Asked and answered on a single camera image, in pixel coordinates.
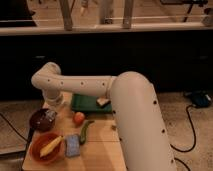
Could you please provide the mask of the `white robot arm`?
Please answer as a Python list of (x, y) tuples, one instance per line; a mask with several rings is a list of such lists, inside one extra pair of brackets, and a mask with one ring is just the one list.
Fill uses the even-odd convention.
[(177, 171), (154, 85), (144, 75), (64, 76), (48, 62), (31, 83), (51, 106), (61, 103), (64, 92), (108, 98), (128, 171)]

